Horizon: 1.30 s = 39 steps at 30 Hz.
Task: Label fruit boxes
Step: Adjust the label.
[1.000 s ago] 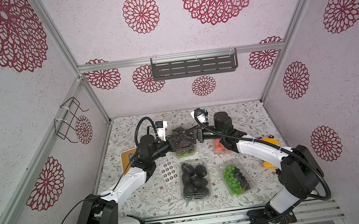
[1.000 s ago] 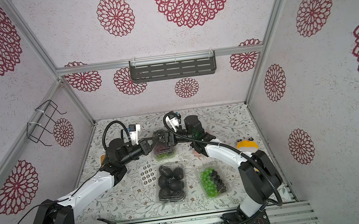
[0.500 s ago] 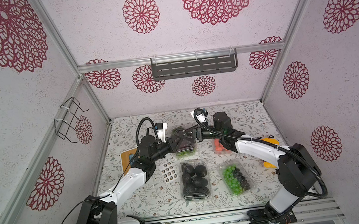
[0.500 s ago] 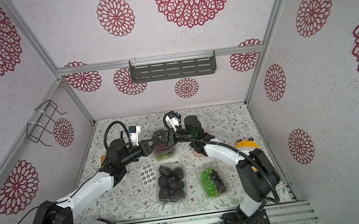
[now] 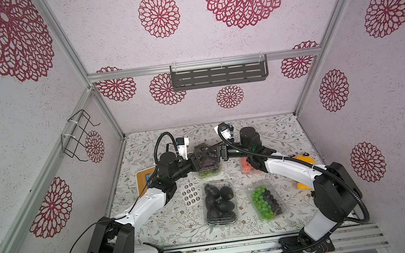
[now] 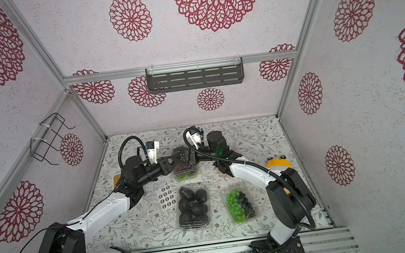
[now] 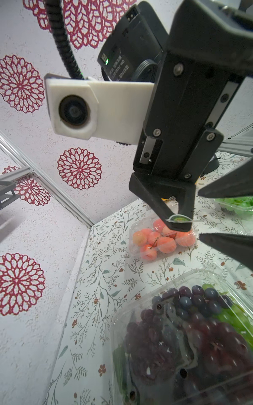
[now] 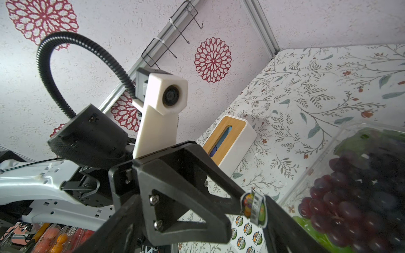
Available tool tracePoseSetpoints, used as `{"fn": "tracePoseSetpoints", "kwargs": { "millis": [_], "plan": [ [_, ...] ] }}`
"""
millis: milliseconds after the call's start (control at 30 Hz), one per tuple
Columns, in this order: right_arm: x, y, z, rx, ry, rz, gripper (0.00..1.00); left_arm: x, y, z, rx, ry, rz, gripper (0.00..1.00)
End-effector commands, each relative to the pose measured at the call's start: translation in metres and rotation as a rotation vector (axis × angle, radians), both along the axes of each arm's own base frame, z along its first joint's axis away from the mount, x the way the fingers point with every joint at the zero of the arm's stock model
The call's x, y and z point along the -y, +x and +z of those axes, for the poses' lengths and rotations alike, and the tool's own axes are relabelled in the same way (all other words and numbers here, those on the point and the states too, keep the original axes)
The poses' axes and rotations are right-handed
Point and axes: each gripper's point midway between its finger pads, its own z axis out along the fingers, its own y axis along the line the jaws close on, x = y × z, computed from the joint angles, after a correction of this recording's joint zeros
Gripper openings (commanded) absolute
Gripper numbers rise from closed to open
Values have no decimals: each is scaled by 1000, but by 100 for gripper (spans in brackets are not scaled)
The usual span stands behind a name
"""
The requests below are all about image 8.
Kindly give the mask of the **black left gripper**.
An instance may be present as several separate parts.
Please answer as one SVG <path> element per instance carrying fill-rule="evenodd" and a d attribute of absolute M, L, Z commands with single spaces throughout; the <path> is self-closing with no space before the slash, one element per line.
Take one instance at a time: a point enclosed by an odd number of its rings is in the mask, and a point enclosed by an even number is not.
<path fill-rule="evenodd" d="M 187 141 L 109 170 L 115 201 L 140 195 L 148 240 L 155 246 L 231 239 L 228 214 L 242 212 L 244 190 L 203 147 Z"/>

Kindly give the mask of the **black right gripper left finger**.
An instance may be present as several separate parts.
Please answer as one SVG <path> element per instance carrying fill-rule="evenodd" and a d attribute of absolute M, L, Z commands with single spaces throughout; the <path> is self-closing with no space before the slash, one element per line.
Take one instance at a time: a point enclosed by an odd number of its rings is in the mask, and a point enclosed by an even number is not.
<path fill-rule="evenodd" d="M 115 214 L 107 220 L 89 239 L 81 244 L 75 253 L 135 253 L 137 249 L 152 243 L 146 236 L 142 201 L 150 200 L 151 195 L 133 195 L 121 204 Z"/>

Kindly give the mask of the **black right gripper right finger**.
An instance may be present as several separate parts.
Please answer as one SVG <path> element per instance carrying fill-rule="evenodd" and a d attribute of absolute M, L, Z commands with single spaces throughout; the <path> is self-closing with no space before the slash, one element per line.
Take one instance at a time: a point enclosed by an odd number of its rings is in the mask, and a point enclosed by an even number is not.
<path fill-rule="evenodd" d="M 269 253 L 327 253 L 271 197 L 265 196 L 267 225 L 263 235 Z"/>

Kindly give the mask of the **sticker label sheet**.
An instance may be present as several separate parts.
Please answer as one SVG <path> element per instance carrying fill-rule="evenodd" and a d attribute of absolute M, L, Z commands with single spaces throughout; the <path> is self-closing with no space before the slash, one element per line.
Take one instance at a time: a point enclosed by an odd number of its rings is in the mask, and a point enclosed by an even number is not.
<path fill-rule="evenodd" d="M 230 244 L 237 253 L 259 253 L 264 245 L 262 230 L 242 215 L 232 221 Z"/>

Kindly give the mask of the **single round fruit sticker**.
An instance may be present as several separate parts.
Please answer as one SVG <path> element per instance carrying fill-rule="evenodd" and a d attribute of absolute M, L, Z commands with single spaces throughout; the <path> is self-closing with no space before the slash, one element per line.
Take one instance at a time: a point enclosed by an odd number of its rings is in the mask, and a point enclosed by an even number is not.
<path fill-rule="evenodd" d="M 260 228 L 266 228 L 268 224 L 268 213 L 265 197 L 252 190 L 244 193 L 240 198 L 242 214 L 250 222 Z"/>

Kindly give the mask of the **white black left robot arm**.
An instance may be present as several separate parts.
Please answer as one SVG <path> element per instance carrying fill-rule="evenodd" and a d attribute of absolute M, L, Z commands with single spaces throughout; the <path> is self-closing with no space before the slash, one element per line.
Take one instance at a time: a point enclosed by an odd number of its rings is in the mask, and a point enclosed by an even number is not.
<path fill-rule="evenodd" d="M 177 118 L 174 107 L 144 106 L 133 154 L 127 134 L 94 106 L 63 110 L 69 122 L 49 141 L 58 158 L 2 168 L 2 206 L 12 210 L 15 202 L 46 199 L 114 205 L 115 213 L 81 252 L 108 251 L 130 235 L 155 246 L 230 241 L 227 216 L 241 213 L 243 189 L 194 141 L 153 146 L 160 122 Z"/>

